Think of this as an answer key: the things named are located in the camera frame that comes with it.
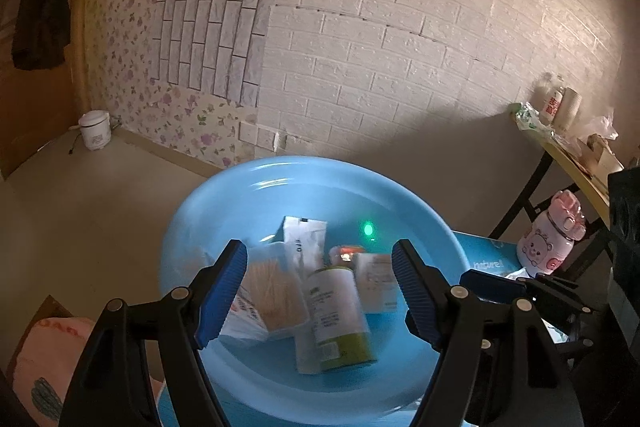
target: cartoon bear print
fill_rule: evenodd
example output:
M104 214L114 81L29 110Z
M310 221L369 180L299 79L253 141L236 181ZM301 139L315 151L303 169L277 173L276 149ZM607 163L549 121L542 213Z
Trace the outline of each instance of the cartoon bear print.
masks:
M527 256L533 266L538 266L545 260L546 254L551 249L552 245L548 241L548 235L542 233L540 229L535 229L522 247L522 253Z

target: hanging clothes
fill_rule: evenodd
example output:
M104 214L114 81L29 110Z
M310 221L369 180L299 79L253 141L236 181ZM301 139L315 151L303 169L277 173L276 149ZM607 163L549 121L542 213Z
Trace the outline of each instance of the hanging clothes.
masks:
M18 70L47 70L65 61L71 12L68 0L20 0L12 57Z

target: brick wallpaper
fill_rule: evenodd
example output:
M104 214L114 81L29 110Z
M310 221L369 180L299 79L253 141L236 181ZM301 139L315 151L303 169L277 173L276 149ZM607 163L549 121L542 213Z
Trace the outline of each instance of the brick wallpaper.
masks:
M239 139L256 157L381 172L455 229L488 233L541 154L504 110L540 94L547 74L564 74L587 110L615 105L614 145L626 136L635 147L638 127L620 115L640 103L636 1L275 0L257 121ZM545 184L540 200L569 181L552 169Z
M290 136L289 152L348 157L429 121L491 116L547 73L604 100L620 62L615 26L578 0L275 3L257 125Z
M150 77L255 107L274 0L158 0Z

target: bottle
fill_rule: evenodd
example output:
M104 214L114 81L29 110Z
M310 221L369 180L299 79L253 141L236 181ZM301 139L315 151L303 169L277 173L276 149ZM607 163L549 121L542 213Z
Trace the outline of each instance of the bottle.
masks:
M557 80L552 83L545 99L545 105L540 111L540 122L544 125L550 125L556 117L560 102L562 102L562 95L564 94L564 83L562 75L557 75Z
M580 241L585 233L580 201L570 190L560 191L518 241L518 259L530 276L549 275L562 264L575 241Z
M575 92L571 87L565 88L562 94L562 103L554 118L554 129L559 134L566 133L572 126L578 114L578 109L580 109L581 101L582 97L579 93Z

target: wall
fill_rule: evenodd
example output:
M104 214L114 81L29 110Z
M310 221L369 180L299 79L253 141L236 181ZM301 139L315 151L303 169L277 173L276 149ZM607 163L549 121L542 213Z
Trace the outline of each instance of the wall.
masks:
M238 122L255 122L255 107L161 82L150 75L152 15L157 0L87 0L86 56L93 108L169 148L213 163L254 157Z
M614 105L622 159L637 145L638 0L275 0L257 111L152 78L155 1L88 2L94 105L218 166L273 155L274 142L343 158L488 233L541 154L504 109L545 73L564 74L589 110ZM541 196L565 181L552 169Z
M273 1L157 0L149 77L254 108Z
M278 129L287 152L383 172L460 230L488 233L537 163L540 152L504 111L529 100L546 74L562 73L587 111L640 99L636 74L618 75L624 43L638 34L628 27L638 0L276 4L258 127L244 124L243 134L257 143ZM622 157L636 146L637 118L616 120Z

